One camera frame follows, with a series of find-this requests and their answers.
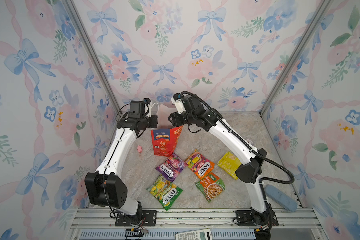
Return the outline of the red paper gift bag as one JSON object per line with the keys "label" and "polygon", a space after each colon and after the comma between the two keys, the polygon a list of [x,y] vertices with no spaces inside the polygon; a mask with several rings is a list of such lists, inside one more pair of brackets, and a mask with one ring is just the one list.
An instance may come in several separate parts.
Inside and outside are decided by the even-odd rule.
{"label": "red paper gift bag", "polygon": [[159,105],[158,127],[151,130],[153,152],[156,156],[169,157],[176,149],[183,126],[174,127],[170,123],[168,117],[172,113],[177,113],[177,109]]}

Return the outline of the purple Fox's candy bag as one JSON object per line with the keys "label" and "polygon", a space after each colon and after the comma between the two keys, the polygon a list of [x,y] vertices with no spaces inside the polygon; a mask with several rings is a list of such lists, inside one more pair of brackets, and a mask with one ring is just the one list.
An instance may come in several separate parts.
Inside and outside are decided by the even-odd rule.
{"label": "purple Fox's candy bag", "polygon": [[174,182],[188,164],[173,153],[156,170],[168,181]]}

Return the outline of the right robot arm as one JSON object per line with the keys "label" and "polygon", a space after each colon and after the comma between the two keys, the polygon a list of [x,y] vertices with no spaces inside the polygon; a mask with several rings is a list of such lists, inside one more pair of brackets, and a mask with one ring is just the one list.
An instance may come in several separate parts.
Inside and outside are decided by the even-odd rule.
{"label": "right robot arm", "polygon": [[250,222],[272,227],[272,211],[262,183],[261,165],[264,150],[258,150],[245,141],[224,117],[204,100],[190,92],[176,93],[171,102],[177,112],[168,120],[175,127],[196,125],[218,138],[240,160],[236,175],[246,184],[251,200]]}

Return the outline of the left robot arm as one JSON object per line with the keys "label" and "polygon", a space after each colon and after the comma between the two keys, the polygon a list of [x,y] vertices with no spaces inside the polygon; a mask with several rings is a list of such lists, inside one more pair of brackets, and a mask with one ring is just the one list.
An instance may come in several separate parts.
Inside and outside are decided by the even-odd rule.
{"label": "left robot arm", "polygon": [[122,169],[134,142],[146,129],[158,126],[157,115],[152,114],[150,99],[131,101],[129,110],[117,121],[115,138],[99,167],[87,173],[85,186],[92,205],[109,207],[111,216],[117,213],[140,219],[141,203],[128,197],[128,188],[122,181]]}

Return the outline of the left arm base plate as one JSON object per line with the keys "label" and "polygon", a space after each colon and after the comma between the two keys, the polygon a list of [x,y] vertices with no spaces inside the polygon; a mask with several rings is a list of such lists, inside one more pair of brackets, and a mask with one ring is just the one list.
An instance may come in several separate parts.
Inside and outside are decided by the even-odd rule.
{"label": "left arm base plate", "polygon": [[118,213],[116,227],[154,227],[157,221],[157,211],[155,210],[138,210],[135,215]]}

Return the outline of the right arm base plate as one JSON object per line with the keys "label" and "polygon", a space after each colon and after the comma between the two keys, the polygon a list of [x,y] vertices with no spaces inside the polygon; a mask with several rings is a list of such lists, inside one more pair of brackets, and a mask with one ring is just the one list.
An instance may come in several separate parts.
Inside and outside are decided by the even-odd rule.
{"label": "right arm base plate", "polygon": [[250,210],[236,210],[236,217],[234,223],[240,227],[264,227],[267,226],[272,219],[272,227],[279,226],[278,219],[274,211],[265,211],[264,213],[258,213],[252,209]]}

